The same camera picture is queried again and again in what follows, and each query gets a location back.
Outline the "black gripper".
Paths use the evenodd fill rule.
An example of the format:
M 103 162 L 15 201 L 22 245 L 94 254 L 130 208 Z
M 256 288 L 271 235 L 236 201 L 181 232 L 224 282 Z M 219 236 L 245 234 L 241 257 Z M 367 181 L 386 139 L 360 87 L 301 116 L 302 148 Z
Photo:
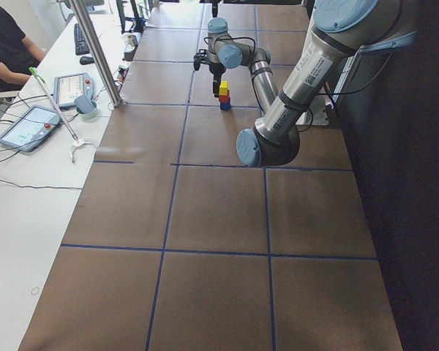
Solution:
M 218 97 L 220 93 L 220 78 L 225 73 L 225 67 L 221 63 L 213 61 L 208 49 L 199 49 L 193 56 L 195 71 L 199 71 L 202 64 L 208 66 L 210 73 L 213 75 L 213 94 L 215 97 Z

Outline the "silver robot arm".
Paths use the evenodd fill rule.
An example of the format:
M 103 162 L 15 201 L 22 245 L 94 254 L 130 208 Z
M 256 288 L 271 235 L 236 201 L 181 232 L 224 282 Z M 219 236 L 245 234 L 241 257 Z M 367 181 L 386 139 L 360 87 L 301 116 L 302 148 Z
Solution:
M 243 165 L 285 165 L 299 152 L 296 122 L 306 113 L 339 63 L 356 53 L 384 52 L 410 45 L 417 31 L 418 1 L 316 1 L 309 26 L 309 45 L 284 86 L 273 78 L 270 53 L 235 41 L 226 19 L 214 16 L 207 29 L 208 47 L 194 57 L 194 68 L 209 66 L 218 95 L 227 69 L 249 69 L 264 115 L 240 131 L 236 153 Z

